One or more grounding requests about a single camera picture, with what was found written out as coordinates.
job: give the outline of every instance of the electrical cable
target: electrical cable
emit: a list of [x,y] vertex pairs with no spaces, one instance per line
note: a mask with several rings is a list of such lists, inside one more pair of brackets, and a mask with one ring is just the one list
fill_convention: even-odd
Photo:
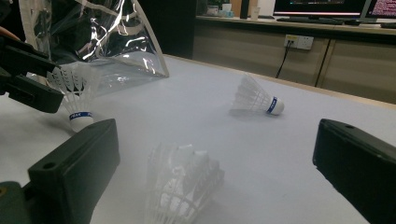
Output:
[[293,44],[293,41],[288,40],[288,44],[286,45],[286,49],[285,49],[285,55],[283,56],[283,62],[282,62],[282,64],[280,65],[279,70],[277,70],[276,78],[279,78],[280,71],[282,70],[282,67],[283,67],[283,63],[285,63],[286,56],[288,56],[288,52],[289,52],[290,46],[291,46],[292,44]]

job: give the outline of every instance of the white shuttlecock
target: white shuttlecock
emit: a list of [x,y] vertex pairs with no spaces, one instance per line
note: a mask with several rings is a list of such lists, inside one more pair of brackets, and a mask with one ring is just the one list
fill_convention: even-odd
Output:
[[223,177],[206,151],[159,146],[148,160],[145,224],[192,223]]
[[233,101],[233,109],[264,111],[268,114],[279,115],[285,105],[283,102],[268,94],[251,76],[244,76],[238,87]]
[[62,104],[69,112],[70,126],[76,133],[93,123],[91,105],[96,96],[100,76],[84,63],[55,67],[47,73],[52,88],[64,94]]

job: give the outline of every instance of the monitor screen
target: monitor screen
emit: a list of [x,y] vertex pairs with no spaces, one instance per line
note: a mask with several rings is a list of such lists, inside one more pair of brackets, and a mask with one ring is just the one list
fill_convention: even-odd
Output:
[[366,0],[276,0],[274,16],[359,18]]
[[396,0],[373,0],[366,17],[379,19],[396,19]]

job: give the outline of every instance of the white table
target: white table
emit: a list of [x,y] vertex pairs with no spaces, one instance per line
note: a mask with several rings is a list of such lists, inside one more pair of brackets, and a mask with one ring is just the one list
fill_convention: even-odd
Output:
[[[242,72],[165,59],[169,78],[101,95],[93,104],[96,120],[118,123],[121,163],[92,223],[144,223],[147,160],[160,143],[207,150],[225,171],[197,224],[367,223],[312,163],[318,123],[339,120],[396,146],[396,106],[256,78],[283,99],[284,112],[236,116],[230,109]],[[0,123],[0,181],[22,185],[26,170],[73,134],[63,108],[45,114],[5,96]]]

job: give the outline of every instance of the blue band on shuttlecock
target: blue band on shuttlecock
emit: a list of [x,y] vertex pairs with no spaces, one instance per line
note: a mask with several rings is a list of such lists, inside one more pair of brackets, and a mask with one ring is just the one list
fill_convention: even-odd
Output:
[[271,114],[276,106],[277,98],[274,96],[273,102],[271,103],[270,107],[268,108],[267,112]]
[[72,119],[81,118],[81,117],[92,117],[92,113],[91,112],[74,113],[74,114],[69,116],[69,119],[72,120]]

